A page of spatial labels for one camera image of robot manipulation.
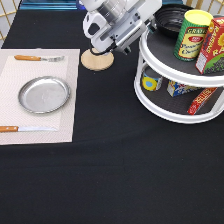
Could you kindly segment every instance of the white robot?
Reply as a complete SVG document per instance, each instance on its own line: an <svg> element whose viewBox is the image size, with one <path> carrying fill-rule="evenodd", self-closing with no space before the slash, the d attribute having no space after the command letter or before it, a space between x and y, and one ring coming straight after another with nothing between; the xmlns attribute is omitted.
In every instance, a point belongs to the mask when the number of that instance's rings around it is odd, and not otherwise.
<svg viewBox="0 0 224 224"><path fill-rule="evenodd" d="M90 51L103 55L113 50L128 54L129 45L145 30L145 22L162 6L162 0L82 0L88 13L83 29Z"/></svg>

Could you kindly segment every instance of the metal plate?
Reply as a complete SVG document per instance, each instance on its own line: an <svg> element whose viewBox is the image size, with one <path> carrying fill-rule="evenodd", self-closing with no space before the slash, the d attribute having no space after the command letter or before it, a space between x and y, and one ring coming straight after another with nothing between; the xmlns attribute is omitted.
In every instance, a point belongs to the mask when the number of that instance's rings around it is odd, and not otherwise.
<svg viewBox="0 0 224 224"><path fill-rule="evenodd" d="M26 83L19 91L21 106L32 113L49 113L65 104L70 88L63 80L45 76Z"/></svg>

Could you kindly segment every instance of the food can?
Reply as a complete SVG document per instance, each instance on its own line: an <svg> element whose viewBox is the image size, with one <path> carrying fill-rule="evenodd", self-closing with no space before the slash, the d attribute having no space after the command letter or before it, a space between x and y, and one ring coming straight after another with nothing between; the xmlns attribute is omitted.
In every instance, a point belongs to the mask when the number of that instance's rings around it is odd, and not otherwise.
<svg viewBox="0 0 224 224"><path fill-rule="evenodd" d="M142 86L148 91L159 90L162 85L163 77L153 71L149 66L143 71Z"/></svg>
<svg viewBox="0 0 224 224"><path fill-rule="evenodd" d="M203 10L189 10L177 38L174 55L182 61L194 60L202 47L205 35L213 16Z"/></svg>

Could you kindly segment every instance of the butter knife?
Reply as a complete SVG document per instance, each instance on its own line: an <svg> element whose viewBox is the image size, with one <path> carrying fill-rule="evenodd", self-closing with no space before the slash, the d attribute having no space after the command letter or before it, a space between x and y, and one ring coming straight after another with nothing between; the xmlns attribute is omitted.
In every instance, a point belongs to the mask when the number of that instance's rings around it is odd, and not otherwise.
<svg viewBox="0 0 224 224"><path fill-rule="evenodd" d="M48 62L58 62L64 60L65 56L61 57L53 57L53 58L42 58L36 56L24 56L24 55L16 55L14 56L16 60L25 60L25 61L48 61Z"/></svg>
<svg viewBox="0 0 224 224"><path fill-rule="evenodd" d="M0 126L0 132L20 132L20 131L57 131L49 127L18 127L18 126Z"/></svg>

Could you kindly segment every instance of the round wooden disc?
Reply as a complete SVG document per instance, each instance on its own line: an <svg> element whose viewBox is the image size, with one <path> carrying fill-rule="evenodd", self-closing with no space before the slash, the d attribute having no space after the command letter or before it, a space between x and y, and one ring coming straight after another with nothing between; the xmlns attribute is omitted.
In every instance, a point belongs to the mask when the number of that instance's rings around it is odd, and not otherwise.
<svg viewBox="0 0 224 224"><path fill-rule="evenodd" d="M85 51L82 54L81 62L83 66L93 71L101 71L109 68L114 62L114 56L112 53L107 55L95 56L90 50Z"/></svg>

